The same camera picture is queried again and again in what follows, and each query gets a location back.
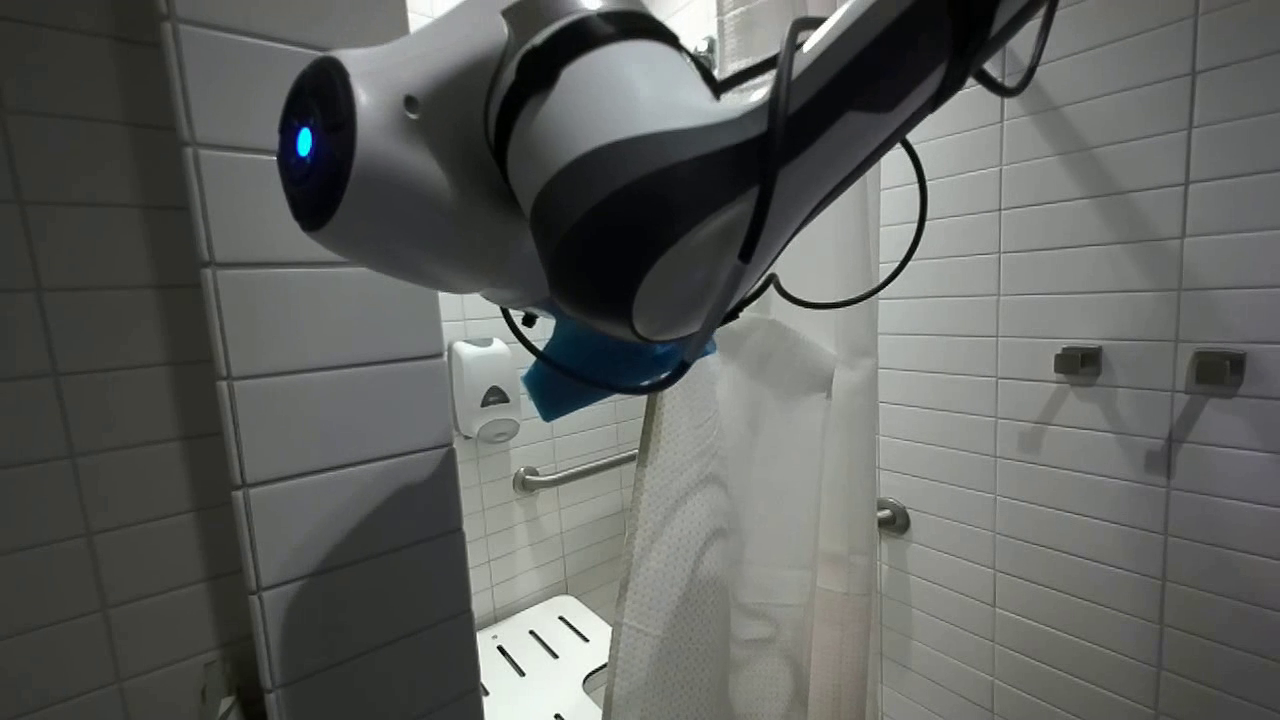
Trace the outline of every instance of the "white tile wall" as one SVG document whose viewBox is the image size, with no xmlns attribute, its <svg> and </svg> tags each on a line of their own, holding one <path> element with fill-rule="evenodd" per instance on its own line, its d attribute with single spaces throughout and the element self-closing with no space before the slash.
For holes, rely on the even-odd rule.
<svg viewBox="0 0 1280 720">
<path fill-rule="evenodd" d="M 265 689 L 273 720 L 480 715 L 439 305 L 308 240 L 273 159 L 297 73 L 319 50 L 400 33 L 404 0 L 170 0 L 159 33 L 234 476 L 221 552 L 248 564 L 245 652 L 258 666 L 248 689 Z M 152 613 L 207 617 L 185 600 Z M 200 625 L 133 660 L 196 638 Z"/>
<path fill-rule="evenodd" d="M 1274 29 L 1268 0 L 1079 0 L 1025 102 L 914 133 L 967 200 L 928 227 L 963 264 L 880 308 L 880 482 L 918 515 L 889 547 L 882 720 L 1280 715 Z M 1090 388 L 1052 376 L 1065 345 L 1105 345 Z M 1235 400 L 1189 394 L 1195 347 L 1251 351 Z"/>
<path fill-rule="evenodd" d="M 2 720 L 196 715 L 248 638 L 154 29 L 0 9 Z"/>
</svg>

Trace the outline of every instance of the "shower curtain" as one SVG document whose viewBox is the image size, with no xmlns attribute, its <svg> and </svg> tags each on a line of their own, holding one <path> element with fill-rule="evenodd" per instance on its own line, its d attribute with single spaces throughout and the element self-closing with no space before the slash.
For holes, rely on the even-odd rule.
<svg viewBox="0 0 1280 720">
<path fill-rule="evenodd" d="M 864 197 L 782 275 L 875 275 Z M 875 559 L 875 317 L 770 308 L 646 409 L 608 720 L 859 720 Z"/>
</svg>

